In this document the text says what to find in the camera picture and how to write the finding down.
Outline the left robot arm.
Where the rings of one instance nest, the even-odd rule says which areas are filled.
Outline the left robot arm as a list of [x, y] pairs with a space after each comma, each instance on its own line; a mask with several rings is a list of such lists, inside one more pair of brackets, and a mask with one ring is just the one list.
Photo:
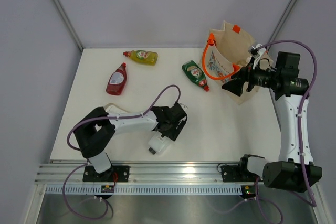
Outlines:
[[79, 151], [94, 168], [101, 181], [108, 181], [113, 168], [105, 148], [115, 135], [132, 132], [154, 132], [149, 140], [153, 155], [166, 150], [176, 141], [187, 122], [187, 106], [175, 102], [172, 107], [153, 106], [139, 113], [109, 113], [103, 107], [92, 110], [73, 129]]

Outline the white rectangular bottle black cap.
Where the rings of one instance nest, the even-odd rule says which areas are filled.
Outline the white rectangular bottle black cap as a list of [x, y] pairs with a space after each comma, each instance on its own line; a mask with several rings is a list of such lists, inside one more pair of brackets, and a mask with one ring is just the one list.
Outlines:
[[167, 149], [170, 143], [171, 140], [168, 137], [164, 136], [160, 132], [157, 132], [148, 142], [148, 151], [153, 155], [161, 155]]

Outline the amber liquid bottle white cap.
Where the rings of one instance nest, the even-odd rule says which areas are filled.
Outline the amber liquid bottle white cap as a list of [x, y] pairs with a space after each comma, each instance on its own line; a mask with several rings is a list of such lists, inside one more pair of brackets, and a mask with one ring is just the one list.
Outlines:
[[251, 61], [251, 57], [245, 60], [239, 60], [237, 62], [232, 63], [234, 71], [239, 71], [242, 67], [247, 66]]

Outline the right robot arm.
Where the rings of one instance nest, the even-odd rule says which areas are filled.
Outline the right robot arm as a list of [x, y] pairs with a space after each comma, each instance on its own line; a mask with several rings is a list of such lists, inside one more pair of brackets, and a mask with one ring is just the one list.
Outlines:
[[278, 53], [274, 69], [262, 69], [255, 59], [242, 67], [222, 89], [241, 96], [244, 84], [250, 92], [255, 86], [269, 88], [275, 94], [279, 117], [281, 147], [279, 159], [245, 154], [237, 166], [238, 176], [250, 180], [259, 176], [269, 188], [304, 193], [322, 177], [322, 168], [314, 164], [308, 141], [307, 107], [309, 83], [299, 78], [300, 55]]

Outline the clear pale soap bottle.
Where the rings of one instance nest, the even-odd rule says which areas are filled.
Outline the clear pale soap bottle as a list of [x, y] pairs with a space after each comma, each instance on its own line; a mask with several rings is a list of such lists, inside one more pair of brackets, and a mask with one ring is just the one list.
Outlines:
[[121, 108], [120, 106], [114, 104], [114, 103], [108, 103], [104, 107], [105, 111], [107, 113], [114, 113], [114, 114], [124, 114], [128, 113], [127, 110]]

